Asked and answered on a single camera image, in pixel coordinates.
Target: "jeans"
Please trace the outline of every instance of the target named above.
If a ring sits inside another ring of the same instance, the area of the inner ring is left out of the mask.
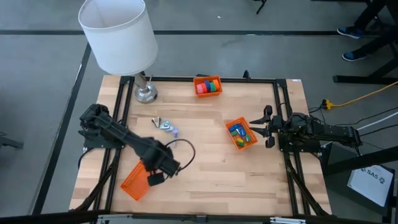
[[[377,14],[384,6],[386,6],[386,0],[373,0],[372,4],[368,6],[355,21],[354,26],[359,29],[365,30],[366,26],[372,21],[375,16],[377,16]],[[383,33],[383,35],[381,35],[380,37],[372,40],[370,43],[362,46],[360,49],[355,50],[354,52],[361,55],[371,54],[397,39],[398,30],[396,28],[393,28],[392,30]]]

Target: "black desk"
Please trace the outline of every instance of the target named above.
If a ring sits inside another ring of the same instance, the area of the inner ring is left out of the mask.
[[[395,27],[393,29],[398,29],[398,1],[389,0],[387,2],[387,8],[395,21]],[[379,18],[376,18],[376,22],[381,24]],[[360,84],[382,84],[389,85],[391,83],[397,82],[398,78],[383,78],[385,75],[393,71],[398,67],[398,53],[394,46],[394,43],[390,43],[390,48],[394,55],[394,58],[387,62],[385,65],[377,69],[372,74],[366,77],[358,77],[358,76],[344,76],[344,75],[335,75],[333,77],[333,81],[335,83],[360,83]]]

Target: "yellow cable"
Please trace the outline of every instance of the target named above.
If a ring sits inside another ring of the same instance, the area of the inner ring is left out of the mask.
[[[390,85],[388,85],[388,86],[385,86],[385,87],[381,88],[380,90],[376,90],[376,91],[371,92],[371,93],[369,93],[369,94],[366,94],[366,95],[364,95],[364,96],[358,97],[357,99],[350,100],[349,102],[342,103],[342,104],[339,104],[339,105],[333,104],[333,103],[331,103],[330,101],[327,100],[327,106],[326,106],[326,107],[327,107],[328,110],[330,110],[332,107],[346,106],[346,105],[348,105],[348,104],[350,104],[350,103],[354,103],[355,101],[362,100],[363,98],[366,98],[366,97],[368,97],[368,96],[370,96],[370,95],[373,95],[373,94],[375,94],[375,93],[379,93],[379,92],[385,90],[386,88],[392,87],[392,86],[395,85],[395,84],[398,84],[398,81],[396,81],[396,82],[394,82],[394,83],[392,83],[392,84],[390,84]]]

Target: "gray floor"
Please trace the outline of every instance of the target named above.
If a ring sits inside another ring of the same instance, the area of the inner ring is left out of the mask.
[[[82,3],[82,0],[0,0],[0,29],[80,29],[76,17]],[[146,3],[155,30],[335,30],[351,25],[365,8],[361,3],[269,0],[257,16],[259,3],[250,0],[147,0]],[[391,20],[385,10],[381,17]],[[344,37],[158,35],[156,38],[159,56],[146,71],[148,75],[204,73],[241,77],[243,71],[249,70],[252,77],[299,78],[309,107],[318,106],[324,98],[339,103],[381,88],[336,84],[331,77],[367,75],[392,56],[385,48],[366,60],[345,62],[341,59],[343,52],[370,39]],[[85,45],[83,36],[0,36],[0,130],[25,143],[21,151],[8,147],[0,151],[0,217],[26,215],[30,211]],[[95,102],[103,74],[91,56],[44,206],[45,213],[68,209],[83,144],[77,133],[78,117]],[[350,123],[392,108],[396,106],[397,94],[398,89],[393,87],[326,112],[326,121]],[[395,123],[397,118],[392,118],[365,132]],[[364,141],[380,147],[395,146],[396,130],[366,136]],[[362,153],[376,150],[367,145],[361,148]],[[398,168],[396,163],[388,166]],[[335,215],[380,221],[379,214],[331,190],[328,193]]]

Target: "orange plastic container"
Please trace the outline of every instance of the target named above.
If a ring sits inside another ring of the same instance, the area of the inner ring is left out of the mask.
[[[234,126],[235,124],[242,124],[242,126],[243,126],[243,128],[244,128],[244,131],[245,131],[246,134],[248,134],[248,135],[250,136],[250,138],[251,138],[251,141],[250,141],[249,143],[247,143],[246,141],[244,142],[244,146],[239,146],[239,145],[236,143],[236,139],[237,139],[237,138],[241,138],[241,139],[244,140],[244,137],[241,137],[239,134],[237,134],[237,135],[235,135],[235,136],[232,136],[231,133],[230,133],[230,131],[229,131],[229,128],[232,127],[232,126]],[[238,119],[233,120],[233,121],[230,121],[230,122],[226,123],[225,126],[226,126],[226,131],[228,132],[229,136],[230,136],[231,139],[232,139],[232,142],[234,143],[235,147],[236,147],[237,149],[239,149],[239,150],[246,149],[247,147],[252,146],[253,144],[255,144],[255,143],[258,142],[256,136],[255,136],[254,133],[250,130],[249,125],[248,125],[248,122],[247,122],[243,117],[238,118]]]
[[[140,200],[149,189],[147,177],[150,174],[145,170],[141,161],[135,166],[131,173],[127,176],[126,180],[122,183],[122,188],[134,200]]]
[[[205,82],[205,80],[208,80],[209,82],[212,82],[213,80],[217,80],[220,88],[218,90],[216,90],[213,93],[202,93],[202,94],[198,94],[197,92],[197,85],[198,84],[202,84]],[[213,77],[197,77],[193,79],[193,88],[195,89],[195,94],[197,95],[197,97],[202,98],[202,97],[208,97],[208,96],[218,96],[223,92],[223,88],[221,87],[221,80],[219,76],[213,76]]]

